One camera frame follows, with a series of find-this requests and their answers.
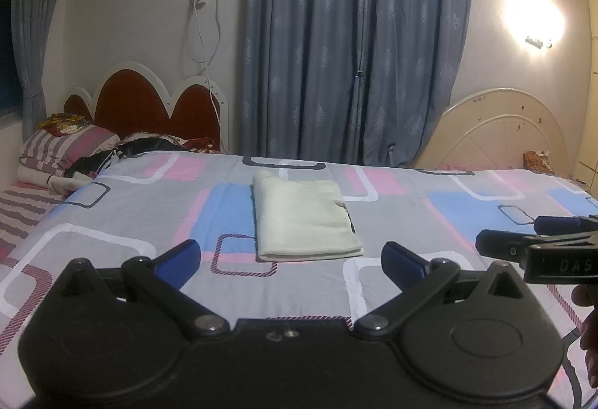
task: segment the striped pillow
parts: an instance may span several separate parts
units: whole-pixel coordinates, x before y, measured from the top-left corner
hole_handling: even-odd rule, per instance
[[[77,159],[112,149],[118,142],[116,134],[98,126],[61,137],[40,129],[21,147],[19,162],[34,170],[64,176]]]

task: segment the striped mattress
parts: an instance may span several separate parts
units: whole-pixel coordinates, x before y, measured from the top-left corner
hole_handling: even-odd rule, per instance
[[[62,198],[40,186],[17,183],[0,192],[0,264]]]

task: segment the headboard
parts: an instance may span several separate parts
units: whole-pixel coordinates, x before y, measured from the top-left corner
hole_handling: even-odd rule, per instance
[[[548,107],[521,90],[491,89],[447,110],[413,167],[522,168],[525,151],[549,151],[554,172],[567,177],[563,133]]]
[[[174,94],[149,68],[136,62],[122,62],[106,75],[92,98],[76,89],[65,102],[64,111],[81,114],[97,126],[120,138],[145,131],[172,134],[183,139],[211,137],[216,149],[228,145],[228,104],[222,89],[205,77],[187,79]],[[220,126],[214,112],[220,113]]]

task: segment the black device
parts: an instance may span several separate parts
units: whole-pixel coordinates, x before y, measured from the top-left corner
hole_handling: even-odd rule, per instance
[[[179,292],[195,241],[120,269],[71,261],[19,341],[29,408],[556,408],[563,344],[515,269],[389,242],[403,292],[355,322],[238,320]]]
[[[519,263],[523,280],[540,284],[598,283],[598,219],[540,216],[537,235],[482,230],[475,247],[483,256]]]

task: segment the cream folded cloth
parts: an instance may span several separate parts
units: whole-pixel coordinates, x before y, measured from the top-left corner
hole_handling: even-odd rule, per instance
[[[253,198],[260,259],[296,262],[363,255],[334,181],[290,181],[258,171]]]

